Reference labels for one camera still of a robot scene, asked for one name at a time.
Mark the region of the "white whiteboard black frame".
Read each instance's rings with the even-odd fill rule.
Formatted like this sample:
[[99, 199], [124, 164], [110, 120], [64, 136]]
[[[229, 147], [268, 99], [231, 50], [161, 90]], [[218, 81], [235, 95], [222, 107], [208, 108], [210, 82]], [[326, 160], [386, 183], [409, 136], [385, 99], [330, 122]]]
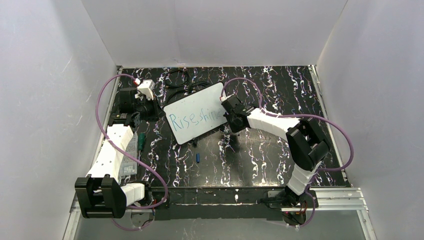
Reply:
[[224, 83], [218, 82], [163, 107], [174, 138], [179, 145], [188, 143], [227, 123], [221, 96]]

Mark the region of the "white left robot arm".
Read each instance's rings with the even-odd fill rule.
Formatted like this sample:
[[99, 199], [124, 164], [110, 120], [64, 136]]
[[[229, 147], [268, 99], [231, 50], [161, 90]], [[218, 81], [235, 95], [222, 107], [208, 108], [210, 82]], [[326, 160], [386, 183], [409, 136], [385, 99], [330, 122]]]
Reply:
[[151, 86], [122, 88], [117, 97], [117, 108], [107, 121], [109, 139], [103, 142], [87, 175], [77, 178], [74, 185], [81, 214], [86, 219], [122, 218], [128, 206], [145, 197], [143, 183], [118, 183], [124, 154], [113, 145], [125, 150], [141, 121], [159, 118], [159, 104]]

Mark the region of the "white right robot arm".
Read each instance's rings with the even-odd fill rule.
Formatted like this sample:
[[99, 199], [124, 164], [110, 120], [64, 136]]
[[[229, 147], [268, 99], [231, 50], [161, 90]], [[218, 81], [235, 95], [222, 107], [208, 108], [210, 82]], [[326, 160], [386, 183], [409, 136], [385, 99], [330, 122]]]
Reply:
[[319, 165], [331, 150], [328, 138], [313, 117], [283, 117], [259, 107], [245, 105], [235, 96], [220, 98], [232, 132], [246, 128], [268, 132], [287, 141], [294, 169], [285, 191], [302, 195]]

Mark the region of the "green handled screwdriver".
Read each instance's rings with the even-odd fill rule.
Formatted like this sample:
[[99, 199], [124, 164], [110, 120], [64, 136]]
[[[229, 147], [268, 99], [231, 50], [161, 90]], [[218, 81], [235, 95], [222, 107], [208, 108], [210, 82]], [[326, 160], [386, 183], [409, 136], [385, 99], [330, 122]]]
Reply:
[[146, 134], [141, 132], [137, 137], [138, 160], [141, 162], [142, 153], [145, 147]]

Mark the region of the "aluminium table edge rail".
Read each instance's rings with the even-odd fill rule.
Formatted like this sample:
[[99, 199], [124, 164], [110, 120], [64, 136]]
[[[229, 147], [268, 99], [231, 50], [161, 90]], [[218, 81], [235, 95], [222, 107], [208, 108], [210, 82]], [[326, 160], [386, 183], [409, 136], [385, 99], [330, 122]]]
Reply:
[[[321, 88], [320, 88], [320, 80], [319, 80], [319, 76], [317, 74], [317, 66], [311, 64], [311, 65], [308, 65], [308, 69], [309, 69], [309, 72], [310, 72], [310, 75], [311, 75], [311, 78], [312, 78], [312, 83], [313, 83], [315, 90], [316, 90], [316, 93], [317, 93], [317, 98], [318, 98], [320, 106], [321, 106], [321, 111], [322, 111], [323, 117], [327, 119], [328, 114], [327, 114], [326, 106], [325, 106], [325, 103], [324, 103], [323, 94], [322, 94], [322, 91], [321, 91]], [[327, 125], [328, 132], [329, 132], [329, 135], [330, 135], [330, 140], [332, 141], [332, 144], [333, 144], [336, 159], [338, 161], [338, 164], [340, 166], [342, 166], [343, 161], [342, 161], [342, 157], [340, 155], [340, 151], [338, 149], [338, 146], [337, 146], [335, 139], [334, 139], [334, 135], [333, 135], [333, 131], [332, 131], [332, 125], [329, 124], [329, 123], [327, 123], [326, 125]]]

